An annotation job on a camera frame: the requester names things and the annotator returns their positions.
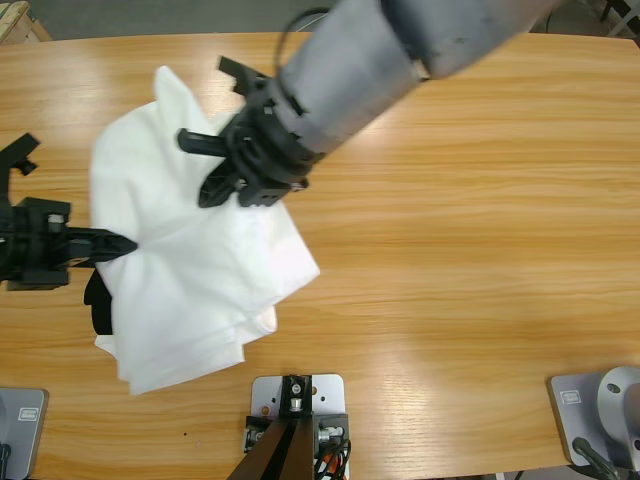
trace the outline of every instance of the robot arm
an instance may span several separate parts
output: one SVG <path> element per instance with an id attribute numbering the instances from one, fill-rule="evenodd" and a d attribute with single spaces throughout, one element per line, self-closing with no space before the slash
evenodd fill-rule
<path id="1" fill-rule="evenodd" d="M 179 137 L 226 160 L 200 206 L 233 192 L 272 205 L 308 185 L 313 165 L 428 79 L 462 70 L 531 24 L 556 0 L 343 0 L 269 78 L 228 59 L 246 105 L 219 137 Z"/>

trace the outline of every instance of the wood grain surface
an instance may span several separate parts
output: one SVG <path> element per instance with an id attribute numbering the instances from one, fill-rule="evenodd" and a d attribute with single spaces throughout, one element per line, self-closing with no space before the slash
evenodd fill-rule
<path id="1" fill-rule="evenodd" d="M 71 201 L 87 225 L 92 143 L 152 100 L 156 67 L 229 111 L 218 56 L 272 73 L 275 39 L 1 48 L 0 145 L 42 141 L 13 200 Z M 640 364 L 639 81 L 631 41 L 528 35 L 409 95 L 287 197 L 322 275 L 205 378 L 129 396 L 93 346 L 84 272 L 0 292 L 0 385 L 50 392 L 34 476 L 226 478 L 253 379 L 292 372 L 344 377 L 354 479 L 567 463 L 546 380 Z"/>

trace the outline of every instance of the wire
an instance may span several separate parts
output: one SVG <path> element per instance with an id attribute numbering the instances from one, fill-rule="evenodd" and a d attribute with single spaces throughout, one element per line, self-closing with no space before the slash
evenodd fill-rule
<path id="1" fill-rule="evenodd" d="M 347 462 L 349 462 L 349 457 L 351 456 L 351 440 L 347 439 L 345 440 L 345 442 L 346 442 L 347 453 L 345 455 L 343 453 L 343 450 L 342 449 L 340 450 L 340 454 L 342 455 L 340 468 L 336 469 L 336 471 L 333 474 L 333 477 L 331 477 L 331 480 L 344 479 L 344 475 L 347 470 Z"/>
<path id="2" fill-rule="evenodd" d="M 324 459 L 328 454 L 331 454 L 329 459 L 325 462 Z M 316 461 L 314 467 L 314 475 L 315 480 L 323 480 L 325 477 L 328 477 L 330 480 L 343 480 L 345 471 L 347 469 L 347 462 L 349 461 L 349 457 L 351 456 L 351 440 L 348 438 L 342 440 L 340 443 L 331 443 L 327 445 L 320 455 L 318 456 L 318 460 Z M 336 467 L 333 473 L 329 472 L 329 469 L 333 465 L 334 461 L 338 460 L 338 466 Z M 320 466 L 325 463 L 326 466 L 324 470 L 320 471 Z"/>
<path id="3" fill-rule="evenodd" d="M 276 53 L 275 53 L 275 55 L 273 57 L 273 67 L 274 67 L 274 70 L 276 72 L 276 77 L 275 77 L 276 86 L 280 90 L 280 93 L 282 94 L 282 96 L 287 100 L 287 102 L 289 102 L 289 105 L 291 105 L 291 108 L 293 108 L 293 110 L 300 117 L 302 115 L 304 115 L 304 110 L 302 109 L 302 107 L 300 106 L 298 101 L 295 99 L 295 97 L 289 93 L 289 91 L 287 90 L 287 88 L 286 88 L 286 86 L 284 84 L 284 81 L 282 80 L 282 64 L 281 64 L 282 51 L 284 50 L 285 41 L 287 40 L 289 32 L 291 31 L 291 29 L 293 27 L 296 26 L 296 24 L 298 22 L 301 22 L 305 18 L 310 17 L 312 15 L 323 15 L 320 18 L 324 18 L 324 16 L 326 16 L 326 14 L 329 13 L 329 11 L 330 11 L 329 8 L 318 7 L 318 8 L 310 8 L 310 9 L 305 10 L 304 12 L 296 15 L 294 17 L 294 19 L 291 20 L 287 24 L 287 26 L 284 28 L 284 30 L 282 31 L 282 34 L 280 35 L 280 38 L 278 39 L 278 45 L 276 47 Z"/>
<path id="4" fill-rule="evenodd" d="M 554 10 L 551 10 L 549 16 L 547 17 L 547 22 L 544 25 L 544 33 L 549 33 L 549 22 L 551 22 L 551 17 L 553 16 Z"/>
<path id="5" fill-rule="evenodd" d="M 301 32 L 305 28 L 309 28 L 311 25 L 313 25 L 314 23 L 319 22 L 320 20 L 322 20 L 326 16 L 327 16 L 327 14 L 325 13 L 324 15 L 320 15 L 319 17 L 314 18 L 309 23 L 305 23 L 303 26 L 301 26 L 300 28 L 296 29 L 296 32 Z"/>

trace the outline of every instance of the metal mounting plate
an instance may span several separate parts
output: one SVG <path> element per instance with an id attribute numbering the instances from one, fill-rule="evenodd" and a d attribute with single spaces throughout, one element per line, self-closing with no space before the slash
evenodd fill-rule
<path id="1" fill-rule="evenodd" d="M 0 442 L 11 447 L 7 478 L 22 480 L 33 469 L 48 394 L 28 388 L 0 388 Z"/>
<path id="2" fill-rule="evenodd" d="M 315 415 L 345 414 L 344 380 L 340 375 L 313 375 L 313 386 L 316 394 L 312 405 Z M 282 377 L 258 377 L 251 389 L 251 415 L 254 417 L 273 418 L 278 415 L 280 407 L 280 390 Z"/>
<path id="3" fill-rule="evenodd" d="M 586 459 L 571 446 L 576 437 L 586 439 L 591 447 L 609 459 L 606 435 L 598 421 L 597 396 L 602 373 L 562 375 L 551 379 L 553 407 L 559 425 L 565 455 L 579 467 L 587 466 Z"/>

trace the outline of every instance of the white towel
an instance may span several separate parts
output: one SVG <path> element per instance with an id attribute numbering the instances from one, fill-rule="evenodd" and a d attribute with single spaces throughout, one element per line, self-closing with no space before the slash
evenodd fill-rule
<path id="1" fill-rule="evenodd" d="M 112 303 L 112 336 L 96 345 L 118 361 L 132 394 L 244 361 L 243 345 L 273 333 L 274 305 L 319 271 L 282 202 L 240 207 L 237 194 L 201 209 L 198 193 L 221 159 L 182 152 L 180 128 L 214 135 L 168 67 L 156 101 L 111 124 L 91 164 L 91 223 L 138 242 L 98 265 Z"/>

